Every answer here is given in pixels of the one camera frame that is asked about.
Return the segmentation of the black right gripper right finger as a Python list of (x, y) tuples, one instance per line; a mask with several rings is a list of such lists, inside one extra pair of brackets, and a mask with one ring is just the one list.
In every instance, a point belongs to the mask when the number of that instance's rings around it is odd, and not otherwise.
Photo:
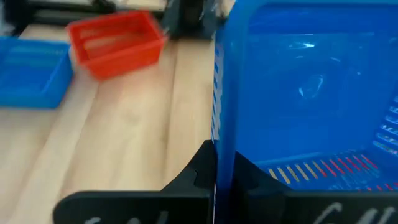
[(398, 167), (364, 152), (258, 167), (237, 154), (235, 224), (398, 224)]

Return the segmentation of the red plastic slotted basket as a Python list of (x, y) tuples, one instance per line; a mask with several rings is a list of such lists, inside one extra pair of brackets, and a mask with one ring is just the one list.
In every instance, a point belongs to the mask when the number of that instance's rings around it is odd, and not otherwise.
[(167, 40), (148, 11), (75, 21), (67, 31), (78, 65), (98, 80), (157, 63)]

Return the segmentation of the blue plastic slotted basket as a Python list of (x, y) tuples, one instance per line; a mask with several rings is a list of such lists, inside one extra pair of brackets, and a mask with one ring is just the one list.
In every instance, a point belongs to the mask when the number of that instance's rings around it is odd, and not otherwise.
[(73, 78), (70, 45), (0, 37), (0, 106), (57, 108)]
[(235, 224), (237, 154), (398, 167), (398, 0), (235, 0), (216, 34), (211, 139), (215, 224)]

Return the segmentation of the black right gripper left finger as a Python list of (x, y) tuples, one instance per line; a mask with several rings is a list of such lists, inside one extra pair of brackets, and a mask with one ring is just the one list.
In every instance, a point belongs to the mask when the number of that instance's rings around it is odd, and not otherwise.
[(61, 199), (54, 224), (213, 224), (216, 152), (203, 142), (163, 189), (81, 191)]

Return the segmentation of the black aluminium table frame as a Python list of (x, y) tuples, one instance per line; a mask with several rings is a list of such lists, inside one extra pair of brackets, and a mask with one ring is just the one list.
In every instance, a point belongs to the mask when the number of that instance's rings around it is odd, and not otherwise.
[(166, 0), (0, 0), (0, 35), (21, 35), (31, 24), (66, 26), (81, 19), (143, 9), (160, 19)]

